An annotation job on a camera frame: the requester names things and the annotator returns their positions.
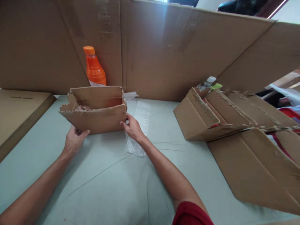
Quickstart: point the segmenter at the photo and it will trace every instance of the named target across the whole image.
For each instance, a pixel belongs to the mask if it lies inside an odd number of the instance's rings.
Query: green cap
[[[213,86],[210,87],[210,90],[216,90],[216,89],[221,89],[221,87],[223,87],[223,85],[216,83]]]

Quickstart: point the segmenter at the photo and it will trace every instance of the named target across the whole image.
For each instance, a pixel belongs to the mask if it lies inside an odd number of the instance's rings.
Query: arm
[[[186,177],[149,141],[133,116],[127,114],[127,118],[129,120],[128,125],[123,121],[120,124],[123,125],[127,134],[136,140],[148,155],[164,186],[173,198],[175,210],[180,203],[188,201],[195,203],[208,214],[203,202]]]
[[[0,215],[0,225],[32,224],[36,221],[89,133],[90,131],[86,130],[78,136],[76,128],[72,125],[61,155],[33,185]]]

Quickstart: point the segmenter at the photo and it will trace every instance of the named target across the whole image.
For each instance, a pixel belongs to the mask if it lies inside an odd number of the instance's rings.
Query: orange bottle
[[[106,86],[105,72],[95,55],[95,49],[92,46],[84,46],[83,50],[87,59],[87,78],[91,86]]]

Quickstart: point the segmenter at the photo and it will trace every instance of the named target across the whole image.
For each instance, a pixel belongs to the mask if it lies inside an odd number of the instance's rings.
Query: plastic bottle
[[[212,83],[215,82],[216,78],[215,77],[209,77],[207,81],[204,83],[198,84],[197,87],[199,88],[200,91],[203,91],[206,88],[210,88],[212,86]]]
[[[84,46],[85,57],[87,59],[87,78],[92,87],[106,86],[106,77],[101,67],[95,49],[92,46]]]

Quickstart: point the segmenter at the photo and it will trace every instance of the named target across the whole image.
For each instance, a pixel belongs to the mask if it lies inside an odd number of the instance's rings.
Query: red fabric
[[[182,202],[177,207],[173,225],[213,225],[213,222],[196,204]]]

